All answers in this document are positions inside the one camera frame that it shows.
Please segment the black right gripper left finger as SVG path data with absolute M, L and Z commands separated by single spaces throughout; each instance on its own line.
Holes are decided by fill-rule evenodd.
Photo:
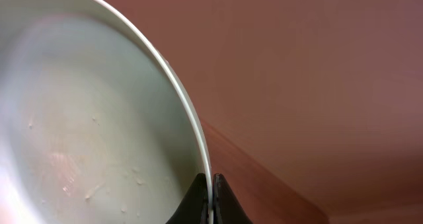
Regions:
M 208 222 L 208 189 L 206 175 L 197 174 L 180 205 L 166 224 L 206 224 Z

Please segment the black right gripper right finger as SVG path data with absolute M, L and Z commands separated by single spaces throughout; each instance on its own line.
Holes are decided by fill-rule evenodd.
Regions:
M 228 181 L 220 173 L 213 177 L 213 223 L 252 224 Z

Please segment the white plate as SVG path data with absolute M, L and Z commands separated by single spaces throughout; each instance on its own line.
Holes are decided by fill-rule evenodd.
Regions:
M 166 223 L 212 174 L 196 111 L 103 0 L 1 0 L 1 222 Z

